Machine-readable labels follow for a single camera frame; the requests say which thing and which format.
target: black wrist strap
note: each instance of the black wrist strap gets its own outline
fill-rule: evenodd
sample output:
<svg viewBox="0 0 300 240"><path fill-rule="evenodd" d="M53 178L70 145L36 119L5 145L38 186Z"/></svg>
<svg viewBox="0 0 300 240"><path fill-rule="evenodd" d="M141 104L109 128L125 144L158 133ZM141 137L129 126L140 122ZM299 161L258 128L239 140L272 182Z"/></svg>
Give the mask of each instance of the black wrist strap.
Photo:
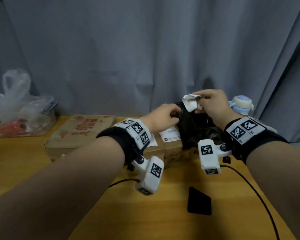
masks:
<svg viewBox="0 0 300 240"><path fill-rule="evenodd" d="M105 129L100 134L98 134L97 138L108 136L117 141L124 152L124 165L130 165L133 160L139 160L145 148L149 145L149 141L145 144L145 146L140 150L135 142L135 140L129 135L129 133L120 127L111 127Z"/></svg>
<svg viewBox="0 0 300 240"><path fill-rule="evenodd" d="M224 129L225 142L227 143L227 145L229 145L231 147L232 155L237 160L243 161L244 164L247 163L247 158L254 149L256 149L268 142L282 141L282 142L288 143L285 138L276 134L272 130L267 129L264 124L258 123L258 125L263 126L265 128L265 130L255 136L253 136L250 140L248 140L244 144L240 144L237 140L235 140L233 138L232 135L230 135L230 133L227 132L227 129L239 120L241 120L241 119L233 120L230 123L228 123L228 125L225 127L225 129Z"/></svg>

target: black cable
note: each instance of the black cable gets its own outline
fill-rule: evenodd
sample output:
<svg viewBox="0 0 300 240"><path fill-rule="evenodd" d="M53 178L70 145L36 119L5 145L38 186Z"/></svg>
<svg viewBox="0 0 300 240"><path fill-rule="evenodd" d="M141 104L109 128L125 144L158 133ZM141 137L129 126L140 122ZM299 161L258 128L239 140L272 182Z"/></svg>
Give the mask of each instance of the black cable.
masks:
<svg viewBox="0 0 300 240"><path fill-rule="evenodd" d="M268 215L270 217L270 220L272 222L272 225L273 225L273 229L274 229L274 232L275 232L275 235L277 237L277 240L280 240L280 237L279 237L279 233L278 233L278 230L277 230L277 227L276 227L276 224L275 224L275 221L273 220L273 217L267 207L267 205L265 204L265 202L263 201L262 197L260 196L260 194L256 191L256 189L251 185L251 183L241 174L239 173L239 171L237 171L236 169L234 169L233 167L230 167L228 165L220 165L220 167L223 167L223 168L230 168L232 169L233 171L235 171L237 174L239 174L243 179L244 181L247 182L247 184L253 189L253 191L257 194L257 196L259 197L259 199L261 200L264 208L266 209L266 211L268 212Z"/></svg>
<svg viewBox="0 0 300 240"><path fill-rule="evenodd" d="M140 183L140 180L139 180L139 179L136 179L136 178L126 178L126 179L123 179L123 180L120 180L120 181L118 181L118 182L113 183L112 185L109 186L109 188L111 188L112 186L115 186L115 185L117 185L117 184L126 182L126 181L135 181L135 182L137 182L137 183Z"/></svg>

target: yellow table surface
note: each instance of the yellow table surface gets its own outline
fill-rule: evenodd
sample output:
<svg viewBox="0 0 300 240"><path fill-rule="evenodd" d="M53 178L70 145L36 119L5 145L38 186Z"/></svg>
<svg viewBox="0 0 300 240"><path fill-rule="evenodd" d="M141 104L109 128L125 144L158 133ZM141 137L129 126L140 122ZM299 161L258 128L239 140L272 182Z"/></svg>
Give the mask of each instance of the yellow table surface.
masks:
<svg viewBox="0 0 300 240"><path fill-rule="evenodd" d="M42 137L0 139L0 195L51 163L44 143L67 119L61 117ZM247 167L234 158L231 166L261 194L274 217L281 240L295 239ZM136 172L123 169L114 182L136 175ZM212 216L188 213L190 186L212 198ZM159 190L153 196L138 193L134 182L124 182L107 190L70 239L275 240L276 237L262 203L239 175L222 168L221 175L207 176L196 160L164 170Z"/></svg>

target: white sticker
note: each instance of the white sticker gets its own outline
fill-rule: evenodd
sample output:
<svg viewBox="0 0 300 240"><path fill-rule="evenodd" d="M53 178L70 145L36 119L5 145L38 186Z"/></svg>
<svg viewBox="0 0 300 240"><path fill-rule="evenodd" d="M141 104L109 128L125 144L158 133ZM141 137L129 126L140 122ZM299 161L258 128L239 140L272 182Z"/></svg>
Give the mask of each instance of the white sticker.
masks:
<svg viewBox="0 0 300 240"><path fill-rule="evenodd" d="M160 136L164 142L181 140L180 133L174 126L170 127L169 129L163 132L160 132Z"/></svg>
<svg viewBox="0 0 300 240"><path fill-rule="evenodd" d="M156 147L156 146L158 146L158 143L155 139L154 134L151 134L150 144L148 145L148 147Z"/></svg>

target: transparent plastic bag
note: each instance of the transparent plastic bag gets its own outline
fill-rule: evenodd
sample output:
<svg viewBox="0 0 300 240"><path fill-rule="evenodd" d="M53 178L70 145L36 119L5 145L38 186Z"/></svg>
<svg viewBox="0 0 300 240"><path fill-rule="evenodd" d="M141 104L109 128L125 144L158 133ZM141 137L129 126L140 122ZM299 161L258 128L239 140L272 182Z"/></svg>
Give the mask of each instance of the transparent plastic bag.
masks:
<svg viewBox="0 0 300 240"><path fill-rule="evenodd" d="M25 71L8 70L0 93L0 137L38 136L55 124L52 96L29 94L31 78Z"/></svg>

